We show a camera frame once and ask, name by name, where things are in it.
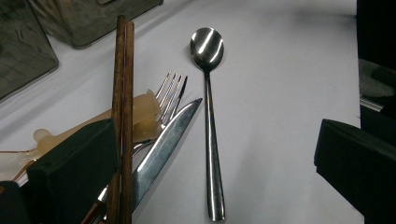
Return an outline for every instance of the wooden chopsticks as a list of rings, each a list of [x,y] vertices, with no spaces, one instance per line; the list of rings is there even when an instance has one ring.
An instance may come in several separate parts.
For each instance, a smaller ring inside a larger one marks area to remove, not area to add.
[[[124,16],[117,19],[116,56],[114,65],[114,119],[121,169],[107,189],[106,223],[132,223],[132,118],[134,92],[134,23]]]
[[[132,223],[132,150],[134,95],[134,23],[126,23],[124,70],[124,104],[122,125],[120,223]]]

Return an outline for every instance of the fork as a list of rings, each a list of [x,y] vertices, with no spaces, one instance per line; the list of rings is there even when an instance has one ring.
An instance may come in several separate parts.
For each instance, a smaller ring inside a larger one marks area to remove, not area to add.
[[[166,125],[173,119],[173,117],[177,113],[179,106],[180,106],[180,101],[184,95],[184,90],[186,89],[187,80],[188,80],[188,77],[186,76],[184,78],[184,82],[181,87],[180,93],[177,97],[177,101],[173,105],[173,102],[175,101],[175,97],[176,97],[177,91],[180,87],[180,83],[181,83],[181,79],[183,78],[183,75],[180,75],[178,77],[178,80],[176,81],[177,73],[175,73],[174,76],[172,77],[171,83],[167,86],[167,82],[168,82],[168,79],[169,79],[171,73],[172,72],[170,71],[166,75],[165,80],[163,81],[163,84],[161,85],[160,89],[158,90],[157,94],[155,95],[156,99],[160,102],[160,109],[162,111],[162,113],[159,117],[159,122],[161,123],[161,131],[166,127]],[[149,139],[149,140],[146,140],[143,142],[135,143],[132,157],[134,157],[143,148],[154,144],[155,141],[156,141],[156,138]]]

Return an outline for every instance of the knife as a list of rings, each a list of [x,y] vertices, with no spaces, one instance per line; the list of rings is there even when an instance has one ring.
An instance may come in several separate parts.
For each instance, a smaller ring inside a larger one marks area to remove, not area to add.
[[[180,138],[189,126],[202,98],[184,106],[166,125],[157,141],[133,173],[133,213],[168,162]]]

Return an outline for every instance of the utensil holder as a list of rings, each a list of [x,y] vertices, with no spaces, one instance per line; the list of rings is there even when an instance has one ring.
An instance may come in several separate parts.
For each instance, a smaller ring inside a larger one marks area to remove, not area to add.
[[[30,0],[47,34],[86,48],[117,27],[117,17],[131,20],[163,0]]]

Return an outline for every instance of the clear plastic container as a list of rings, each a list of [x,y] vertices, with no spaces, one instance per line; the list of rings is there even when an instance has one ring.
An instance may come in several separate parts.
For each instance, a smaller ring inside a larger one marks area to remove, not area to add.
[[[0,1],[0,100],[58,67],[27,0]]]
[[[47,34],[86,48],[117,27],[117,17],[131,20],[163,0],[30,0]]]

